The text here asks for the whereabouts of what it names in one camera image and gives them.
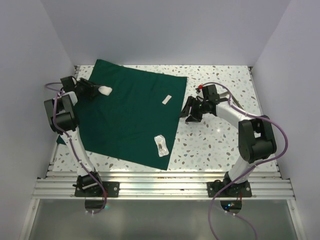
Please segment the clear plastic blister pack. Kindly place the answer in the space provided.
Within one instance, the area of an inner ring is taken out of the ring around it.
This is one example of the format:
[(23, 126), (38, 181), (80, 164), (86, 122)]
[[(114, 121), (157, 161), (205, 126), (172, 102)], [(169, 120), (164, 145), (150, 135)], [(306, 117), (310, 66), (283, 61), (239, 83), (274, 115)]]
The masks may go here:
[(169, 150), (166, 145), (166, 139), (162, 135), (158, 135), (154, 137), (155, 144), (157, 146), (157, 151), (159, 157), (164, 157), (169, 154)]

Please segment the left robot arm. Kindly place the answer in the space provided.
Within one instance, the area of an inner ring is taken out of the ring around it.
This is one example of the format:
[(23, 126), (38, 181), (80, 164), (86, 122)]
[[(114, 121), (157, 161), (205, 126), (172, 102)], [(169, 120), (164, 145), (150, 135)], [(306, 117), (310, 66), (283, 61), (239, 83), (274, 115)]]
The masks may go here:
[(80, 120), (74, 106), (78, 100), (93, 100), (100, 94), (100, 85), (74, 76), (60, 79), (62, 90), (54, 99), (44, 101), (50, 128), (68, 147), (77, 174), (74, 195), (76, 197), (103, 197), (104, 184), (90, 161), (80, 137)]

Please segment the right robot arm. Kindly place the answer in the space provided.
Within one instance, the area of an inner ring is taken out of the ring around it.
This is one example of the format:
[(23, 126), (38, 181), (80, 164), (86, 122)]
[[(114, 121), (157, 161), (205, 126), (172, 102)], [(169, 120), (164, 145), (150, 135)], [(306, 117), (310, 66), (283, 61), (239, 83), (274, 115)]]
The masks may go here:
[(187, 98), (179, 117), (186, 123), (199, 123), (204, 114), (211, 114), (227, 121), (238, 130), (239, 158), (234, 166), (218, 181), (218, 189), (227, 196), (235, 196), (241, 184), (248, 181), (250, 173), (259, 161), (266, 160), (277, 150), (276, 140), (269, 117), (250, 115), (232, 104), (228, 98), (218, 94), (220, 83), (208, 82), (196, 89), (202, 96)]

